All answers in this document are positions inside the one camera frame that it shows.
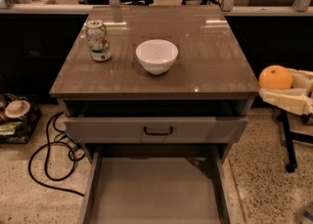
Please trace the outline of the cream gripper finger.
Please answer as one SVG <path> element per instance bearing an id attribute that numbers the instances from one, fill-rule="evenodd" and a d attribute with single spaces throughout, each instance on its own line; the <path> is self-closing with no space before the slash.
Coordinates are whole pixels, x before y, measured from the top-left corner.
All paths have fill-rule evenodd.
<path id="1" fill-rule="evenodd" d="M 297 115 L 309 115 L 313 113 L 313 99 L 305 94 L 304 89 L 265 89 L 259 90 L 261 99 L 287 112 Z"/>
<path id="2" fill-rule="evenodd" d="M 313 91 L 313 71 L 289 68 L 292 76 L 292 87 Z"/>

